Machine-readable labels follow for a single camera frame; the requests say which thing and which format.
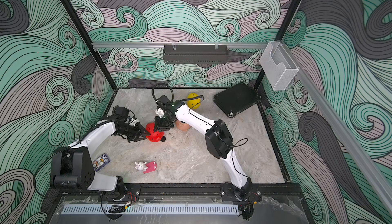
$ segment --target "red ball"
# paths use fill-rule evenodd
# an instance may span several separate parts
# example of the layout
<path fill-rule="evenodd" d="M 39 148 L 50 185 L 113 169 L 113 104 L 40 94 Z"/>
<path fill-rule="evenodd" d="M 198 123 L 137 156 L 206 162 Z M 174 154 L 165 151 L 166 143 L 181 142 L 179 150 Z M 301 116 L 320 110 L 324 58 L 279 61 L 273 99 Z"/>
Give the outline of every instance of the red ball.
<path fill-rule="evenodd" d="M 149 123 L 146 126 L 146 130 L 151 134 L 146 136 L 147 139 L 149 139 L 152 142 L 157 142 L 160 141 L 162 139 L 162 137 L 164 136 L 164 132 L 159 132 L 159 131 L 154 131 L 154 123 Z"/>

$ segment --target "aluminum rail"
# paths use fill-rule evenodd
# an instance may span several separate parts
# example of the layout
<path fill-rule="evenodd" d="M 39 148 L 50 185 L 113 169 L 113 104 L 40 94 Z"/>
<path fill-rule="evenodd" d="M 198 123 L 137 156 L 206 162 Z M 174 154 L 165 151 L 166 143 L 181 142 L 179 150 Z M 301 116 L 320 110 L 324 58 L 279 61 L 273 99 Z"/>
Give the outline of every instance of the aluminum rail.
<path fill-rule="evenodd" d="M 94 48 L 163 48 L 164 45 L 227 45 L 228 48 L 265 49 L 268 42 L 93 42 Z"/>

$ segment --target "marble floor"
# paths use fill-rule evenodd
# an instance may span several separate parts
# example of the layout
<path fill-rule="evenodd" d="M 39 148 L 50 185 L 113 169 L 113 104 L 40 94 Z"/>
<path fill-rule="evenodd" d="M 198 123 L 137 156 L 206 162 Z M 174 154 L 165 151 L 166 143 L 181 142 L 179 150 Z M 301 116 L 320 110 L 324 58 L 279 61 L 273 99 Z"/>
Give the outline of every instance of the marble floor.
<path fill-rule="evenodd" d="M 204 95 L 204 101 L 195 111 L 210 119 L 225 121 L 234 142 L 249 141 L 235 149 L 239 163 L 253 183 L 284 183 L 279 164 L 272 149 L 257 105 L 228 118 L 213 103 L 213 96 L 221 89 L 174 89 L 174 100 L 184 99 L 191 92 Z M 170 90 L 156 89 L 158 98 Z M 153 122 L 156 104 L 151 89 L 120 89 L 113 106 L 131 109 L 143 126 Z M 119 136 L 107 138 L 95 151 L 95 159 L 106 153 L 111 162 L 99 172 L 120 175 L 126 183 L 223 183 L 230 178 L 223 163 L 207 150 L 204 135 L 191 128 L 183 132 L 176 127 L 165 132 L 165 142 L 143 140 L 128 143 Z M 135 161 L 156 161 L 154 172 L 143 174 L 135 169 Z"/>

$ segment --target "wave pattern wallpaper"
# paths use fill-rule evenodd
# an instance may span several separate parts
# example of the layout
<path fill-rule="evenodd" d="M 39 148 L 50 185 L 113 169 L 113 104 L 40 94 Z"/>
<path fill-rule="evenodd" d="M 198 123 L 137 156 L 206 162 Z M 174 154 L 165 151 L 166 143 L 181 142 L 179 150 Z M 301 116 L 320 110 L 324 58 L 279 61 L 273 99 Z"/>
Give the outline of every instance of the wave pattern wallpaper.
<path fill-rule="evenodd" d="M 267 42 L 291 0 L 70 0 L 92 41 Z M 227 64 L 165 64 L 162 49 L 100 49 L 119 87 L 253 84 L 263 50 L 232 49 Z"/>
<path fill-rule="evenodd" d="M 57 193 L 50 161 L 39 165 L 95 124 L 112 93 L 59 0 L 0 0 L 1 223 L 45 221 L 52 200 L 33 175 Z"/>
<path fill-rule="evenodd" d="M 392 183 L 392 0 L 302 0 L 284 37 L 314 85 Z M 294 78 L 263 106 L 316 223 L 392 223 L 344 143 Z"/>

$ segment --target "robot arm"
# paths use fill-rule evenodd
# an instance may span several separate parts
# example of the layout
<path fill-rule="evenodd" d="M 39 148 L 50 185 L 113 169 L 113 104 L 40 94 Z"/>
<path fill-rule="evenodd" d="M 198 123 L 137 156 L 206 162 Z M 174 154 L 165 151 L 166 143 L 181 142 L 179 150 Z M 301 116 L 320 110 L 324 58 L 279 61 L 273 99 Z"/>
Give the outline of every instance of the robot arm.
<path fill-rule="evenodd" d="M 95 127 L 68 147 L 56 148 L 52 157 L 50 185 L 56 189 L 117 191 L 124 195 L 122 178 L 95 172 L 91 155 L 111 135 L 124 135 L 128 142 L 145 139 L 149 133 L 129 110 L 116 106 L 113 115 L 104 116 Z"/>
<path fill-rule="evenodd" d="M 155 130 L 168 130 L 173 128 L 174 121 L 180 120 L 198 130 L 204 135 L 208 151 L 215 158 L 221 159 L 235 187 L 235 194 L 240 200 L 245 200 L 250 195 L 251 179 L 242 170 L 234 152 L 233 137 L 226 124 L 221 120 L 208 119 L 191 110 L 181 100 L 170 104 L 166 96 L 157 100 L 158 108 L 155 117 Z"/>

